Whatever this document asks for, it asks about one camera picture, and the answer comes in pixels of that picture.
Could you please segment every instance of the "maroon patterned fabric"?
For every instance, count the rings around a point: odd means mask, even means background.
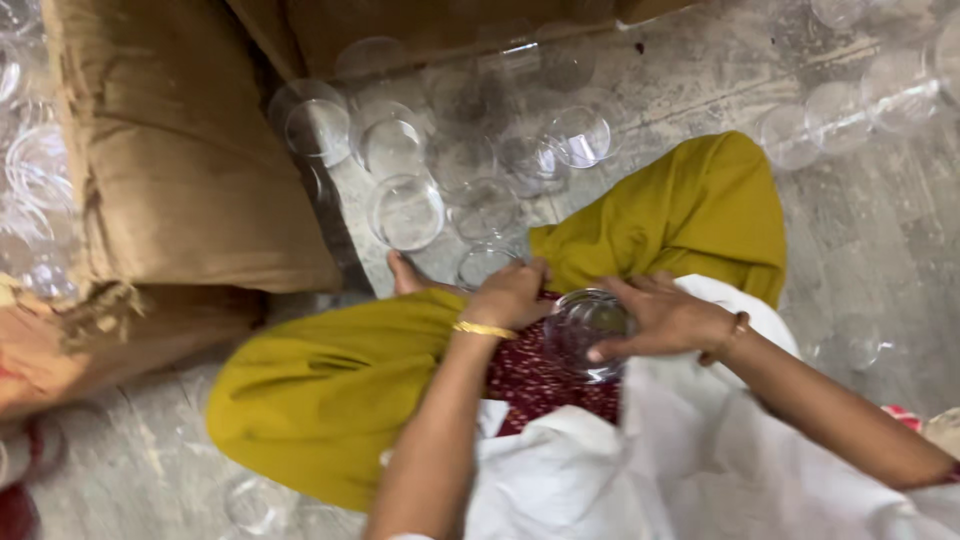
[[[560,295],[544,292],[556,300]],[[487,371],[487,398],[510,404],[497,436],[516,435],[528,422],[563,405],[576,405],[616,424],[620,383],[584,384],[543,353],[543,321],[504,341]]]

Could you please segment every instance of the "gray floor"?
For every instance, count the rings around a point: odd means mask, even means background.
[[[953,5],[903,0],[895,12],[835,33],[803,2],[714,0],[597,36],[593,84],[625,98],[634,141],[616,158],[576,171],[567,191],[527,204],[527,225],[559,221],[686,138],[749,132],[776,103],[855,78],[881,43],[930,28]],[[877,403],[924,417],[960,405],[958,150],[956,125],[945,123],[777,175],[789,244],[780,312],[806,359]],[[389,295],[386,250],[363,214],[372,181],[352,161],[331,176],[367,277]],[[449,280],[451,254],[462,249],[444,232],[414,260]],[[880,343],[891,347],[877,354]],[[223,510],[224,485],[241,469],[209,444],[200,413],[225,353],[60,414],[69,462],[33,489],[45,538],[241,537]],[[290,538],[350,538],[362,523],[306,498],[292,519]]]

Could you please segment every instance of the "red fabric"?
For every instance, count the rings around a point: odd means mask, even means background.
[[[0,540],[33,538],[36,511],[30,494],[17,484],[0,492]]]
[[[543,299],[560,295],[545,292]],[[504,341],[487,371],[487,397],[510,404],[497,436],[516,435],[528,422],[564,405],[576,405],[616,424],[620,383],[584,384],[543,353],[543,321]]]

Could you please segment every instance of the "bracelet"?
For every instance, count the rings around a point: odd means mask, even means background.
[[[727,339],[717,347],[716,351],[712,353],[703,353],[700,355],[700,365],[707,367],[710,366],[713,362],[717,361],[719,358],[726,357],[730,354],[730,351],[733,349],[733,345],[739,341],[740,337],[750,331],[750,313],[746,311],[740,311],[736,314],[736,317],[733,321],[733,328],[730,332],[730,335],[727,336]]]
[[[516,339],[516,332],[498,327],[489,327],[487,325],[477,325],[467,321],[457,321],[453,323],[453,330],[465,331],[467,333],[479,333],[481,335],[495,335],[504,339]]]

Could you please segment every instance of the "mustard yellow pants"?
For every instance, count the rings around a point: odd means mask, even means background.
[[[702,274],[776,306],[782,212],[762,151],[737,132],[695,138],[560,225],[530,231],[568,292],[594,278]],[[228,361],[206,414],[238,463],[326,503],[366,511],[380,454],[414,411],[464,300],[426,290],[292,321]]]

